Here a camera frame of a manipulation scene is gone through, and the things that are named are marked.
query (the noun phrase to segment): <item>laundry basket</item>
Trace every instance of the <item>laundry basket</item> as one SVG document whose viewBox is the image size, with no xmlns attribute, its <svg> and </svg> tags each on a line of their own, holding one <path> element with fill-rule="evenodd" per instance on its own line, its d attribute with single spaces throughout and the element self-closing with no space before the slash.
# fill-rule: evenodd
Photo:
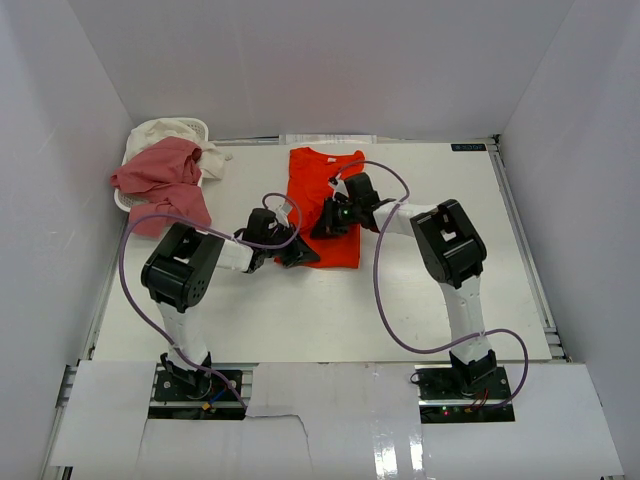
<svg viewBox="0 0 640 480">
<path fill-rule="evenodd" d="M 184 123 L 187 127 L 195 131 L 198 137 L 200 137 L 202 140 L 209 140 L 209 129 L 203 121 L 198 120 L 197 118 L 174 118 L 173 120 L 178 120 L 179 122 Z M 126 155 L 122 158 L 122 165 L 124 165 L 125 163 L 127 163 Z M 198 180 L 198 186 L 202 187 L 202 175 L 200 175 L 200 180 Z M 122 193 L 118 188 L 116 188 L 113 192 L 113 198 L 116 201 L 116 205 L 118 205 L 118 208 L 120 208 L 120 210 L 124 210 L 125 212 L 130 212 L 131 207 L 147 203 L 146 200 L 136 197 L 135 195 Z"/>
</svg>

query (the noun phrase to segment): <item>white enclosure wall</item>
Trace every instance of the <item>white enclosure wall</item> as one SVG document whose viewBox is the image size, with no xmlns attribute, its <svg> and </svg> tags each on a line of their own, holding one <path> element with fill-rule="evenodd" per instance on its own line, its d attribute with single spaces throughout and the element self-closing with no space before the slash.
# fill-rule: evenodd
<svg viewBox="0 0 640 480">
<path fill-rule="evenodd" d="M 569 354 L 640 478 L 640 6 L 576 0 L 504 133 L 509 179 Z"/>
<path fill-rule="evenodd" d="M 136 122 L 500 133 L 573 0 L 70 0 Z"/>
<path fill-rule="evenodd" d="M 3 0 L 0 63 L 0 478 L 33 480 L 120 233 L 131 120 L 66 0 Z"/>
</svg>

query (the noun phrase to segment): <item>purple cable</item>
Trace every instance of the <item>purple cable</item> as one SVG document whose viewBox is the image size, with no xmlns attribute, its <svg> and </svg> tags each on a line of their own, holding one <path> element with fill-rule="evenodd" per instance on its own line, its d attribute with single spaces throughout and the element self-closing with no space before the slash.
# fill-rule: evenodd
<svg viewBox="0 0 640 480">
<path fill-rule="evenodd" d="M 264 201 L 268 197 L 281 197 L 281 198 L 284 198 L 287 202 L 289 202 L 291 205 L 293 205 L 296 208 L 296 210 L 298 211 L 298 218 L 302 219 L 302 210 L 300 210 L 300 207 L 298 206 L 298 204 L 292 198 L 287 197 L 286 195 L 283 195 L 281 193 L 268 193 L 262 199 L 263 200 L 263 204 L 264 204 Z M 242 405 L 242 408 L 244 408 L 246 410 L 247 409 L 247 405 L 242 400 L 242 397 L 240 396 L 238 391 L 235 388 L 233 388 L 233 386 L 231 385 L 231 382 L 229 381 L 229 379 L 227 377 L 225 377 L 223 374 L 221 374 L 219 371 L 214 370 L 213 368 L 203 367 L 202 365 L 198 365 L 197 363 L 194 363 L 191 360 L 189 360 L 189 358 L 187 358 L 187 356 L 182 352 L 182 350 L 180 350 L 178 347 L 175 346 L 176 342 L 171 337 L 171 335 L 169 335 L 162 327 L 160 327 L 157 323 L 155 323 L 153 320 L 151 320 L 151 318 L 149 318 L 149 316 L 146 313 L 144 313 L 142 311 L 142 309 L 140 308 L 140 306 L 136 303 L 136 301 L 133 298 L 133 295 L 131 295 L 131 291 L 129 290 L 129 286 L 127 285 L 127 279 L 125 278 L 125 275 L 124 275 L 124 252 L 125 252 L 125 249 L 126 249 L 126 246 L 127 246 L 127 242 L 129 241 L 129 237 L 131 236 L 131 233 L 133 232 L 133 229 L 136 228 L 140 223 L 144 222 L 145 220 L 149 220 L 151 218 L 170 218 L 170 219 L 173 219 L 173 220 L 178 220 L 178 221 L 180 221 L 182 223 L 186 223 L 187 225 L 191 225 L 192 227 L 196 227 L 196 228 L 198 228 L 200 230 L 204 230 L 204 231 L 207 231 L 207 232 L 209 232 L 209 233 L 211 233 L 213 235 L 216 235 L 218 237 L 224 238 L 225 240 L 238 242 L 238 243 L 241 243 L 243 245 L 247 245 L 248 247 L 264 248 L 266 250 L 276 250 L 276 249 L 279 249 L 279 248 L 284 248 L 287 245 L 289 245 L 291 242 L 294 241 L 294 239 L 296 238 L 296 236 L 300 232 L 300 225 L 296 226 L 296 229 L 293 232 L 293 235 L 286 242 L 281 243 L 280 245 L 261 245 L 259 243 L 246 242 L 246 241 L 244 241 L 242 239 L 234 238 L 231 235 L 227 235 L 226 233 L 219 232 L 218 230 L 214 230 L 211 227 L 208 227 L 206 225 L 202 225 L 200 223 L 194 222 L 193 220 L 189 220 L 188 218 L 182 217 L 180 215 L 174 215 L 172 213 L 152 213 L 152 214 L 149 214 L 149 215 L 144 215 L 144 216 L 138 218 L 135 222 L 129 224 L 129 226 L 127 227 L 127 229 L 124 232 L 124 235 L 123 235 L 123 238 L 122 238 L 122 242 L 120 243 L 120 248 L 118 250 L 118 275 L 120 277 L 120 285 L 122 285 L 122 291 L 124 292 L 124 296 L 129 301 L 129 304 L 131 305 L 131 308 L 133 308 L 133 310 L 140 316 L 140 318 L 142 318 L 142 320 L 144 320 L 151 328 L 153 328 L 156 332 L 158 332 L 160 335 L 162 335 L 164 337 L 164 339 L 169 343 L 169 345 L 171 347 L 173 347 L 173 349 L 175 350 L 176 354 L 187 365 L 189 365 L 189 366 L 191 366 L 191 367 L 193 367 L 193 368 L 195 368 L 197 370 L 202 370 L 205 373 L 208 373 L 208 374 L 211 374 L 211 375 L 215 375 L 216 377 L 221 379 L 225 383 L 227 388 L 238 399 L 238 402 L 240 402 L 240 405 Z"/>
<path fill-rule="evenodd" d="M 389 212 L 389 216 L 387 217 L 387 219 L 385 220 L 385 222 L 382 225 L 382 228 L 380 229 L 380 234 L 378 235 L 378 240 L 376 242 L 375 253 L 373 255 L 373 293 L 374 293 L 374 296 L 376 298 L 376 307 L 378 307 L 378 313 L 380 314 L 380 319 L 382 320 L 382 323 L 384 324 L 384 328 L 387 330 L 387 333 L 391 336 L 391 338 L 398 345 L 400 345 L 405 350 L 408 350 L 409 352 L 412 352 L 412 353 L 418 353 L 418 354 L 421 354 L 421 355 L 430 355 L 430 354 L 433 354 L 433 353 L 439 353 L 439 352 L 442 352 L 444 350 L 448 350 L 448 349 L 450 349 L 452 347 L 455 347 L 456 345 L 459 345 L 459 344 L 461 344 L 463 342 L 466 342 L 467 340 L 471 340 L 472 338 L 480 337 L 482 335 L 481 333 L 471 333 L 469 335 L 465 335 L 464 337 L 460 337 L 460 338 L 458 338 L 458 339 L 456 339 L 456 340 L 454 340 L 454 341 L 452 341 L 450 343 L 447 343 L 446 345 L 442 345 L 441 347 L 419 349 L 419 348 L 414 348 L 411 345 L 408 345 L 405 342 L 403 342 L 402 339 L 400 337 L 398 337 L 398 335 L 396 335 L 396 333 L 393 331 L 393 329 L 391 328 L 391 325 L 389 324 L 389 320 L 387 319 L 387 316 L 384 313 L 384 308 L 382 306 L 382 298 L 380 296 L 380 279 L 379 279 L 380 250 L 382 248 L 382 239 L 384 237 L 385 232 L 387 231 L 387 228 L 389 227 L 389 224 L 391 223 L 391 220 L 393 219 L 393 216 L 396 214 L 396 212 L 400 208 L 401 203 L 409 198 L 409 195 L 411 194 L 411 192 L 409 190 L 409 186 L 402 179 L 402 177 L 400 177 L 400 175 L 398 175 L 394 170 L 392 170 L 391 168 L 387 167 L 386 165 L 383 165 L 383 164 L 378 163 L 378 162 L 372 162 L 370 160 L 358 160 L 356 162 L 353 162 L 353 163 L 350 163 L 348 165 L 345 165 L 344 167 L 342 167 L 338 171 L 338 173 L 341 173 L 343 170 L 345 170 L 345 169 L 347 169 L 347 168 L 349 168 L 349 167 L 351 167 L 353 165 L 360 164 L 360 163 L 367 163 L 367 164 L 370 164 L 370 165 L 375 165 L 377 167 L 380 167 L 380 168 L 388 171 L 389 173 L 391 173 L 394 177 L 396 177 L 400 181 L 400 183 L 402 184 L 402 186 L 404 187 L 404 190 L 405 190 L 405 194 L 393 206 L 393 208 L 391 209 L 391 212 Z M 514 337 L 520 343 L 520 346 L 522 347 L 522 353 L 524 355 L 524 369 L 522 371 L 522 378 L 520 379 L 520 383 L 518 384 L 516 389 L 513 391 L 513 393 L 507 399 L 505 399 L 504 401 L 498 403 L 497 405 L 492 405 L 492 406 L 490 406 L 488 408 L 501 408 L 501 407 L 505 406 L 506 404 L 508 404 L 511 400 L 513 400 L 516 397 L 516 395 L 518 395 L 518 393 L 520 393 L 520 390 L 522 390 L 522 387 L 524 386 L 524 383 L 527 380 L 527 374 L 529 372 L 529 352 L 527 350 L 527 346 L 524 343 L 524 340 L 522 340 L 522 337 L 520 337 L 520 335 L 518 335 L 513 330 L 509 330 L 507 328 L 496 328 L 496 329 L 493 329 L 493 330 L 489 330 L 488 332 L 485 332 L 485 335 L 487 335 L 487 336 L 495 335 L 496 333 L 509 334 L 512 337 Z"/>
</svg>

